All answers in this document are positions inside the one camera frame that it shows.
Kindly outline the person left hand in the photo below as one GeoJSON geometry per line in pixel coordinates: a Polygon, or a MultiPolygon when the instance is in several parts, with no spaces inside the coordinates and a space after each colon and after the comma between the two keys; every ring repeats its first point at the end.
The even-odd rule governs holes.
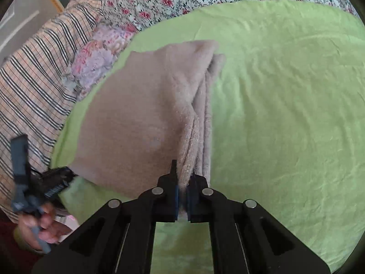
{"type": "Polygon", "coordinates": [[[49,244],[57,244],[61,237],[72,233],[72,229],[55,220],[56,209],[47,202],[42,206],[44,214],[37,219],[29,214],[20,214],[14,229],[14,239],[21,248],[43,252],[37,239],[49,244]]]}

